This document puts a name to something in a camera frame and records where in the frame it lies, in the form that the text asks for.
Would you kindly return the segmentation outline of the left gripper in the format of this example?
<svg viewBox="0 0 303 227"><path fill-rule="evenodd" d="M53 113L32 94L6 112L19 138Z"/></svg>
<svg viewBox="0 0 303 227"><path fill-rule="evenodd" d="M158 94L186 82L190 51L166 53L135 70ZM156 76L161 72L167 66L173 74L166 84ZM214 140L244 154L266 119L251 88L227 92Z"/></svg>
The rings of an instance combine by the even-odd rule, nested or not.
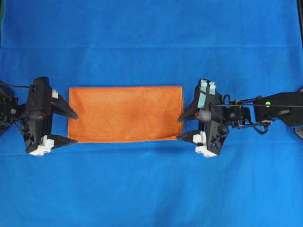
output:
<svg viewBox="0 0 303 227"><path fill-rule="evenodd" d="M51 135L53 113L71 119L79 116L58 92L50 87L49 78L39 77L29 88L22 120L26 153L41 157L51 149L77 144L78 141L61 135Z"/></svg>

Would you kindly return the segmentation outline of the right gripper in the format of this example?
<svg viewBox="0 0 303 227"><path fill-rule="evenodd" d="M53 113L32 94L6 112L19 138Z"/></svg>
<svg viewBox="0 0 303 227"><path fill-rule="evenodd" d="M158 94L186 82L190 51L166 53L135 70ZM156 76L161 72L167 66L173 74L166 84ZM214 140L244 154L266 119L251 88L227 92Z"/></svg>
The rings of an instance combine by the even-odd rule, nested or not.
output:
<svg viewBox="0 0 303 227"><path fill-rule="evenodd" d="M196 153L204 157L219 155L229 133L225 110L223 96L217 92L215 83L201 79L195 88L194 101L178 118L178 122L198 120L198 130L176 138L196 144Z"/></svg>

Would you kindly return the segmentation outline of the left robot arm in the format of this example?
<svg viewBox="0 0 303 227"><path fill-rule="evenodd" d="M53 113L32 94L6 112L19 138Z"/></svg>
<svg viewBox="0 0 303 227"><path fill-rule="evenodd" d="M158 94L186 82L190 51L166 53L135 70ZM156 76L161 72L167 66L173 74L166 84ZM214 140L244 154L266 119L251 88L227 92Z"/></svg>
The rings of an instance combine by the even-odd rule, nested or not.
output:
<svg viewBox="0 0 303 227"><path fill-rule="evenodd" d="M67 101L50 87L49 78L39 77L28 86L25 104L18 104L18 98L6 89L9 84L0 86L0 132L9 126L21 123L17 127L23 136L26 153L41 157L52 149L76 144L77 140L52 134L53 114L77 120L79 116Z"/></svg>

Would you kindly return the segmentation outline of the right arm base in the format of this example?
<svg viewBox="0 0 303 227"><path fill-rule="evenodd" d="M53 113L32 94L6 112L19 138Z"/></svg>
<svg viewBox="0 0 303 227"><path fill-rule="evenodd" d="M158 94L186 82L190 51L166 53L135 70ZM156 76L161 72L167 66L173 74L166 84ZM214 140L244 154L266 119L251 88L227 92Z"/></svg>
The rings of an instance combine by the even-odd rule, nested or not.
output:
<svg viewBox="0 0 303 227"><path fill-rule="evenodd" d="M303 140L303 127L300 128L294 128L294 133L300 140Z"/></svg>

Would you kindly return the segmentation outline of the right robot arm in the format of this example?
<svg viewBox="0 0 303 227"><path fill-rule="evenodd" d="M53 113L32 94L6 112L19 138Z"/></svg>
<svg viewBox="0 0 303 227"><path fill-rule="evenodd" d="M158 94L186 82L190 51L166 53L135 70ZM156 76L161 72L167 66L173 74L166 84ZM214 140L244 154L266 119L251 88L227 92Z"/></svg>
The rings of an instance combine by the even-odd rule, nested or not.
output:
<svg viewBox="0 0 303 227"><path fill-rule="evenodd" d="M201 79L195 88L194 100L178 122L198 120L198 129L177 136L178 140L196 145L196 153L214 157L229 134L229 127L245 129L252 127L263 135L275 120L281 120L303 136L303 92L283 92L251 99L231 100L222 96L213 81Z"/></svg>

